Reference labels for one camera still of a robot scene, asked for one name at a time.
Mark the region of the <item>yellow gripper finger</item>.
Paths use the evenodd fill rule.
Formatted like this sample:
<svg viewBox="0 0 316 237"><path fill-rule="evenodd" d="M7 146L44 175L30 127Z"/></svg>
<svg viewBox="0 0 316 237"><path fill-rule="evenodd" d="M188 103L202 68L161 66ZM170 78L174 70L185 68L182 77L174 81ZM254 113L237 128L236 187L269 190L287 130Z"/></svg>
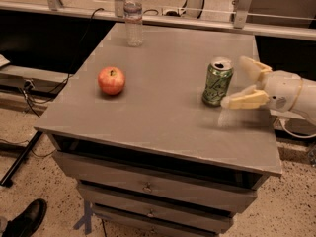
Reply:
<svg viewBox="0 0 316 237"><path fill-rule="evenodd" d="M269 95L264 90L259 90L256 85L251 85L240 92L225 96L221 100L221 107L231 110L257 109L269 101Z"/></svg>
<svg viewBox="0 0 316 237"><path fill-rule="evenodd" d="M268 65L246 56L239 58L239 64L253 82L262 81L266 74L272 72L272 69Z"/></svg>

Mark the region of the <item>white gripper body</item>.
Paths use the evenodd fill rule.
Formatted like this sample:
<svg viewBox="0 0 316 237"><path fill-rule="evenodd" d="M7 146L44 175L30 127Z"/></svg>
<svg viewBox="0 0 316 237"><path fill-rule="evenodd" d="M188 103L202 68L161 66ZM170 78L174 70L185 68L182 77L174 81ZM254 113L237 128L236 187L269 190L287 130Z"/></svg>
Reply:
<svg viewBox="0 0 316 237"><path fill-rule="evenodd" d="M293 106L301 89L302 78L297 74L275 71L263 80L263 89L269 95L266 106L275 111L286 112Z"/></svg>

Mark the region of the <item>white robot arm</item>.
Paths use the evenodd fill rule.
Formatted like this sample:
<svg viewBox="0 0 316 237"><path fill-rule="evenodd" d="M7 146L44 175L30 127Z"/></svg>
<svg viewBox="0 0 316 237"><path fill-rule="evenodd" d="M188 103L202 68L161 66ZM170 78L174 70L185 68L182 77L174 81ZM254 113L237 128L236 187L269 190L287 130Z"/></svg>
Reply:
<svg viewBox="0 0 316 237"><path fill-rule="evenodd" d="M316 124L316 82L283 70L273 71L268 65L241 56L241 68L252 85L226 96L221 106L226 109L257 109L281 113L292 112Z"/></svg>

